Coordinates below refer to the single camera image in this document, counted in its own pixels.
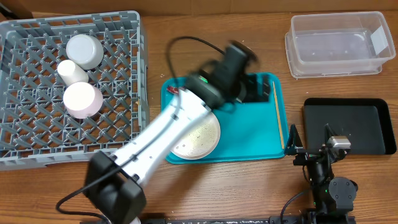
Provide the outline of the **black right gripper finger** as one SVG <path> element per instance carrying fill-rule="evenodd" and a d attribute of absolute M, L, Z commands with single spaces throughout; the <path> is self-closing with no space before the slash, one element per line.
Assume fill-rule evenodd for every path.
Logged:
<path fill-rule="evenodd" d="M 333 136 L 336 135 L 336 133 L 334 132 L 334 130 L 332 130 L 332 128 L 330 127 L 330 125 L 327 123 L 325 126 L 325 146 L 328 147 L 329 146 L 329 139 Z"/>
<path fill-rule="evenodd" d="M 285 155 L 297 155 L 303 152 L 303 144 L 294 124 L 290 126 L 289 138 L 285 146 Z"/>

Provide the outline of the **wooden chopstick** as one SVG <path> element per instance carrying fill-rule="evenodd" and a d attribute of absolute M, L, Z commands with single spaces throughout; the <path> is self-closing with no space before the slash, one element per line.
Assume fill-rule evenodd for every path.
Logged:
<path fill-rule="evenodd" d="M 275 88 L 275 83 L 274 82 L 272 82 L 272 88 L 273 88 L 273 94 L 274 94 L 274 104 L 275 104 L 275 111 L 276 111 L 277 123 L 278 123 L 278 129 L 279 129 L 280 143 L 281 143 L 281 148 L 284 149 L 285 148 L 284 135 L 283 135 L 283 132 L 282 132 L 279 105 L 278 105 L 277 93 L 276 93 L 276 88 Z"/>

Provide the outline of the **white round plate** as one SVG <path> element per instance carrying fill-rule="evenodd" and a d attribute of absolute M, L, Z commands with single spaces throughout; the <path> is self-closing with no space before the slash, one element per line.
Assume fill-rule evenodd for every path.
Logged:
<path fill-rule="evenodd" d="M 181 159 L 202 159 L 215 149 L 220 137 L 220 123 L 217 117 L 210 113 L 196 128 L 184 135 L 171 152 Z"/>

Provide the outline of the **red foil snack wrapper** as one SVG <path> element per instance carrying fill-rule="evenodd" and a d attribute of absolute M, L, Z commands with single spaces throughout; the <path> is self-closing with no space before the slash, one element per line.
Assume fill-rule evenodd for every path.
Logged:
<path fill-rule="evenodd" d="M 179 94 L 179 88 L 175 86 L 168 86 L 167 91 L 173 95 L 178 95 Z"/>

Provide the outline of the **grey shallow bowl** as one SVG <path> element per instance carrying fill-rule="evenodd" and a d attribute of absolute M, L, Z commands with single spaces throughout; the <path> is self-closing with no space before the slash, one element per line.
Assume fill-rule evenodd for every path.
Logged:
<path fill-rule="evenodd" d="M 72 37 L 67 42 L 66 53 L 70 60 L 84 70 L 94 69 L 104 57 L 101 42 L 97 38 L 85 34 Z"/>

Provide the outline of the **pink upturned bowl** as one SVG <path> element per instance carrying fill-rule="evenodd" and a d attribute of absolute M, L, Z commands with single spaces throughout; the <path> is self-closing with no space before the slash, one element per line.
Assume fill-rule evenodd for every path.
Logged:
<path fill-rule="evenodd" d="M 97 87 L 86 82 L 77 82 L 65 90 L 63 104 L 72 117 L 85 119 L 94 116 L 101 109 L 103 95 Z"/>

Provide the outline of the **white paper cup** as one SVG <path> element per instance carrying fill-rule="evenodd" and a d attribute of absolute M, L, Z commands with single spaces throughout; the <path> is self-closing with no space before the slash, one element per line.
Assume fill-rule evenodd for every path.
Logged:
<path fill-rule="evenodd" d="M 63 60 L 58 64 L 57 72 L 67 86 L 77 82 L 88 82 L 88 74 L 72 60 Z"/>

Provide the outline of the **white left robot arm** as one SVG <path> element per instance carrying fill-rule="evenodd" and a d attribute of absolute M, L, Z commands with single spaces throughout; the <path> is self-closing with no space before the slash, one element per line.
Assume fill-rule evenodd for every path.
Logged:
<path fill-rule="evenodd" d="M 256 55 L 237 41 L 221 60 L 189 73 L 183 87 L 143 132 L 111 155 L 99 151 L 90 159 L 83 194 L 110 223 L 131 223 L 144 209 L 143 187 L 183 136 L 225 103 L 256 95 L 246 68 Z"/>

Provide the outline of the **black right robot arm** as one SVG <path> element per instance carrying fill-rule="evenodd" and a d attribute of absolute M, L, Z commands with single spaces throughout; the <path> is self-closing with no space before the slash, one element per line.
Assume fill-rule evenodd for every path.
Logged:
<path fill-rule="evenodd" d="M 291 125 L 285 153 L 294 156 L 293 165 L 300 166 L 309 189 L 293 196 L 280 213 L 281 223 L 354 223 L 348 215 L 354 208 L 358 191 L 356 182 L 346 177 L 336 177 L 332 164 L 343 160 L 351 151 L 351 143 L 346 136 L 337 135 L 328 124 L 325 125 L 325 143 L 315 150 L 303 148 L 295 125 Z M 297 198 L 311 193 L 313 208 L 304 210 L 299 216 L 285 218 L 288 205 Z"/>

